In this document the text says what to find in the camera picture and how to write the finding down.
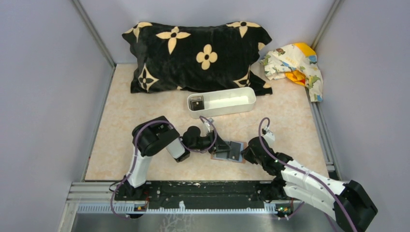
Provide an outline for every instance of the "gray wall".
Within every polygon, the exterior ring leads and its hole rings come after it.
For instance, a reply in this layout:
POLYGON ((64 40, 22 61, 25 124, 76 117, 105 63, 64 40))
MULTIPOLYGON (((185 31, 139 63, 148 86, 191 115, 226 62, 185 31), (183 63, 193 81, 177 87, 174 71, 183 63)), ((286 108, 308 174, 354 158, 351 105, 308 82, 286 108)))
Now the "gray wall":
POLYGON ((2 0, 0 30, 0 231, 56 231, 111 68, 68 0, 2 0))
POLYGON ((217 26, 251 21, 272 42, 261 52, 294 42, 311 44, 332 0, 80 0, 116 63, 135 63, 121 34, 139 21, 176 26, 217 26))
POLYGON ((372 232, 409 231, 410 1, 345 1, 317 48, 323 110, 345 179, 379 209, 372 232))

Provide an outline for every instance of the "marble-patterned surface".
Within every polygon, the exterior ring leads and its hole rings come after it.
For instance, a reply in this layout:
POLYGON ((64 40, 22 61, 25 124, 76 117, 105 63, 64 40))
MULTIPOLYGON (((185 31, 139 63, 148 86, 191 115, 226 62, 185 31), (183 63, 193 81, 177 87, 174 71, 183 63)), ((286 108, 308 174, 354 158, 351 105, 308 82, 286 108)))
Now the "marble-patterned surface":
MULTIPOLYGON (((131 94, 130 83, 136 64, 119 64, 113 77, 105 110, 89 161, 86 180, 121 179, 132 157, 131 131, 142 122, 165 115, 180 134, 189 126, 202 128, 199 119, 189 116, 186 91, 131 94)), ((259 72, 259 65, 252 67, 259 72)), ((223 139, 248 142, 258 134, 265 116, 276 136, 273 147, 301 164, 327 176, 322 149, 306 92, 302 86, 282 79, 269 81, 273 95, 257 97, 252 111, 215 116, 223 139)), ((210 154, 191 153, 177 163, 164 149, 152 159, 147 180, 271 180, 261 166, 212 160, 210 154)))

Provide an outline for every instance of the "cloth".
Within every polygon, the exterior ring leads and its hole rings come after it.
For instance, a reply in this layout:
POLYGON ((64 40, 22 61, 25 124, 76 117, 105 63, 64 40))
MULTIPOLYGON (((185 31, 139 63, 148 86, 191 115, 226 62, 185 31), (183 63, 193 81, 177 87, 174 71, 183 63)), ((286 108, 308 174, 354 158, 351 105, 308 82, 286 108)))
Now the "cloth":
POLYGON ((323 100, 323 78, 317 66, 316 52, 306 43, 293 43, 269 51, 261 63, 269 80, 287 77, 309 89, 311 102, 323 100))

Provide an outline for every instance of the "black pillow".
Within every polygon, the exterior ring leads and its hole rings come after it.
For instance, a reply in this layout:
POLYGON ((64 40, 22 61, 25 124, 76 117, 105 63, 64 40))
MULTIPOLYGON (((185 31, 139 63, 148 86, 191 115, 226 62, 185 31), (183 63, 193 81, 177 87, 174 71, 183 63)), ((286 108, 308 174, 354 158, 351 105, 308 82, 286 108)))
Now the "black pillow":
POLYGON ((256 95, 272 94, 270 85, 250 71, 259 50, 272 41, 258 24, 175 27, 140 22, 122 37, 138 62, 131 93, 249 86, 256 95))

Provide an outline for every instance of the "white rectangular container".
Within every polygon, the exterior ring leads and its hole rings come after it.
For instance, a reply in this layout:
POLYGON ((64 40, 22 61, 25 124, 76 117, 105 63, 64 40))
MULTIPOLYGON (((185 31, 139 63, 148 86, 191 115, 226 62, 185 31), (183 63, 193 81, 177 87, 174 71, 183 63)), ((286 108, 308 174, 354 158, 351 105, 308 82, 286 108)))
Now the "white rectangular container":
POLYGON ((190 116, 211 117, 251 111, 256 102, 255 92, 252 88, 233 88, 208 93, 195 93, 188 96, 187 103, 190 116), (204 109, 193 111, 190 105, 190 98, 202 96, 204 99, 204 109))

